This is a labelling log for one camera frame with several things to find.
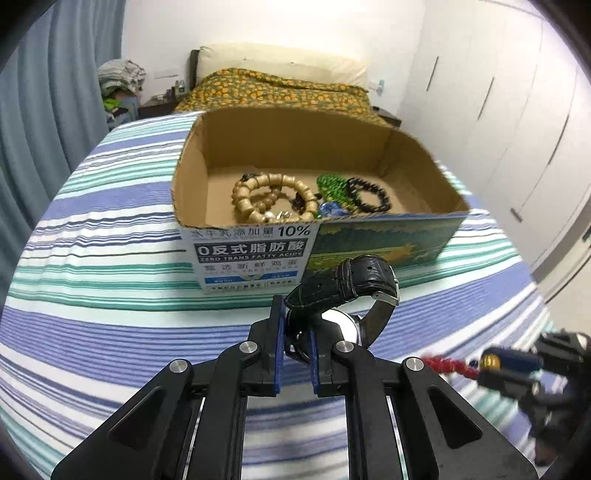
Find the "folded blanket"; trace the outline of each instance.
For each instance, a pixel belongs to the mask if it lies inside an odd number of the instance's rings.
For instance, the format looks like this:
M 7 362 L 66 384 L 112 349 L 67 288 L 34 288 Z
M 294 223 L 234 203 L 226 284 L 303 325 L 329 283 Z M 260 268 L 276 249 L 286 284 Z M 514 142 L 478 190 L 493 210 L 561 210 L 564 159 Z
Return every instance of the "folded blanket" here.
M 98 69 L 100 92 L 103 97 L 109 96 L 119 88 L 137 95 L 142 89 L 145 77 L 145 70 L 131 60 L 109 60 Z
M 333 111 L 390 126 L 372 110 L 367 90 L 361 87 L 290 80 L 238 68 L 219 70 L 205 77 L 177 105 L 176 111 L 211 110 L 231 105 L 282 105 Z

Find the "watch face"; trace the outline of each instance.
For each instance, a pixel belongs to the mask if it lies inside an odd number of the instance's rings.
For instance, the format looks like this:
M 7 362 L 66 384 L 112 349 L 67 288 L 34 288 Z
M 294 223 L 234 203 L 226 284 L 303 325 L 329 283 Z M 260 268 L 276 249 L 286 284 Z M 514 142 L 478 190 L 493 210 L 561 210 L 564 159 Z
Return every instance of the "watch face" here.
M 326 310 L 321 317 L 323 320 L 328 320 L 339 325 L 340 331 L 343 334 L 343 340 L 354 343 L 355 345 L 359 343 L 359 330 L 351 315 L 337 309 L 330 309 Z

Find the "dark wooden nightstand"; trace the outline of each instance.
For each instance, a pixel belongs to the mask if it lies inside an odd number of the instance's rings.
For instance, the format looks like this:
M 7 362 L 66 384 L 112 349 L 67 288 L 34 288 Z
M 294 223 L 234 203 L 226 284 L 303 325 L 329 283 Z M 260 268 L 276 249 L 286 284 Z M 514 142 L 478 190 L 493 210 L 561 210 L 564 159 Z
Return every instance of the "dark wooden nightstand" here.
M 372 108 L 374 109 L 374 112 L 376 112 L 380 117 L 386 120 L 390 125 L 396 128 L 400 128 L 402 120 L 400 120 L 398 117 L 378 106 L 373 106 Z
M 178 105 L 175 99 L 150 99 L 147 103 L 139 107 L 138 114 L 140 119 L 153 118 L 155 116 L 170 115 Z

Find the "green beaded jewelry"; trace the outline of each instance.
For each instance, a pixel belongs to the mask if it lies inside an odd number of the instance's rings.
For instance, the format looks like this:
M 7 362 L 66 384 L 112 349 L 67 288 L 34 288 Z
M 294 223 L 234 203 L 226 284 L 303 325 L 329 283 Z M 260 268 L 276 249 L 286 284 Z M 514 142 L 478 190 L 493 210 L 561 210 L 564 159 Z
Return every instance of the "green beaded jewelry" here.
M 336 173 L 321 175 L 316 179 L 318 191 L 325 202 L 338 202 L 351 213 L 358 213 L 359 209 L 347 194 L 347 180 Z

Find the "bed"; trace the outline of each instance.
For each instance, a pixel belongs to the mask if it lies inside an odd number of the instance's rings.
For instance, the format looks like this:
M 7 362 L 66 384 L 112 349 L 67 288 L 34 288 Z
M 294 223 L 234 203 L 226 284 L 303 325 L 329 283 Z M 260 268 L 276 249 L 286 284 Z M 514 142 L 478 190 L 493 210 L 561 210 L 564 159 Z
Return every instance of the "bed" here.
M 205 296 L 173 215 L 170 180 L 198 112 L 113 130 L 39 221 L 0 321 L 0 418 L 49 478 L 63 456 L 174 358 L 201 362 L 244 340 L 271 297 Z M 529 347 L 551 328 L 515 248 L 441 167 L 472 210 L 438 260 L 397 271 L 402 302 L 376 356 L 474 358 L 487 345 Z M 367 302 L 347 304 L 364 312 Z M 343 400 L 318 399 L 309 371 L 284 362 L 278 398 L 248 402 L 242 477 L 346 478 Z M 525 455 L 529 425 L 514 402 L 451 384 Z M 547 387 L 561 379 L 543 376 Z
M 235 105 L 326 110 L 389 125 L 371 107 L 367 65 L 353 59 L 260 44 L 214 44 L 189 56 L 191 92 L 176 112 Z

